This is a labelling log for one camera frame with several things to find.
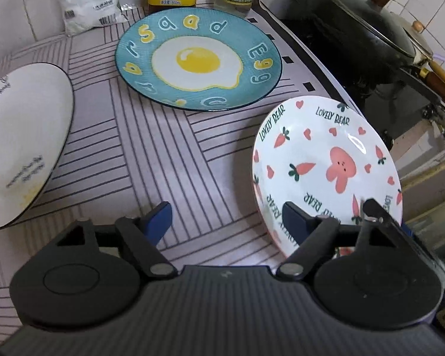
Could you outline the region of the white bunny carrot plate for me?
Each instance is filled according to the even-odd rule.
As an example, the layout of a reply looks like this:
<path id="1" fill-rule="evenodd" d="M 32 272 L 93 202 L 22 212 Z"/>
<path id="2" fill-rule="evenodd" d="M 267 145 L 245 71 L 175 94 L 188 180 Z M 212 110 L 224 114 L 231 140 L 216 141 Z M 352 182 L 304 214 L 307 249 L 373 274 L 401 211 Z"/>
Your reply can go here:
<path id="1" fill-rule="evenodd" d="M 373 198 L 398 223 L 403 194 L 380 135 L 361 115 L 321 96 L 278 104 L 262 121 L 252 152 L 257 205 L 284 256 L 298 247 L 282 218 L 285 203 L 311 215 L 357 224 Z"/>

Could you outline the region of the white sun plate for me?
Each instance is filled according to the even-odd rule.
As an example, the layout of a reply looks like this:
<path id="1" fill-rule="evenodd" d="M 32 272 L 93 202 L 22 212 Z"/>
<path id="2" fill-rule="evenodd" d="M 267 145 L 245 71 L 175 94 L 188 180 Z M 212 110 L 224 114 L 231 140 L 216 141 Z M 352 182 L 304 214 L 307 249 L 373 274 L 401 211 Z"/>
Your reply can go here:
<path id="1" fill-rule="evenodd" d="M 0 78 L 0 229 L 18 220 L 50 179 L 74 114 L 68 75 L 31 63 Z"/>

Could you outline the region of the blue fried egg plate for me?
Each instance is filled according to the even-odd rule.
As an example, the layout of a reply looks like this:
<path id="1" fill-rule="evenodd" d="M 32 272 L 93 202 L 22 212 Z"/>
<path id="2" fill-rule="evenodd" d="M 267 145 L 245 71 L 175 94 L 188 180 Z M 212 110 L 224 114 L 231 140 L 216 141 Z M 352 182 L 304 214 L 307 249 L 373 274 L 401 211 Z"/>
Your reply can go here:
<path id="1" fill-rule="evenodd" d="M 280 52 L 244 18 L 186 7 L 132 25 L 115 50 L 115 66 L 135 91 L 190 111 L 225 111 L 259 101 L 282 75 Z"/>

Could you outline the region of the striped table mat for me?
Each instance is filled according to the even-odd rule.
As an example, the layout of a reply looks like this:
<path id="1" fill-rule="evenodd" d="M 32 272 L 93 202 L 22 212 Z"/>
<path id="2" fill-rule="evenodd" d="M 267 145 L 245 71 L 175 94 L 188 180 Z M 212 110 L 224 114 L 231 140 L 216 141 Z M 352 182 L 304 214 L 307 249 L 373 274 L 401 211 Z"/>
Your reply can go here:
<path id="1" fill-rule="evenodd" d="M 74 119 L 50 181 L 17 222 L 0 230 L 0 344 L 20 328 L 9 297 L 13 274 L 81 218 L 108 224 L 167 201 L 174 224 L 159 248 L 176 266 L 275 267 L 282 261 L 255 204 L 255 135 L 266 115 L 290 97 L 347 103 L 349 96 L 267 8 L 256 6 L 248 20 L 276 45 L 282 75 L 265 98 L 228 112 L 186 112 L 128 87 L 114 56 L 123 24 L 57 35 L 0 61 L 0 77 L 30 63 L 57 65 L 74 91 Z"/>

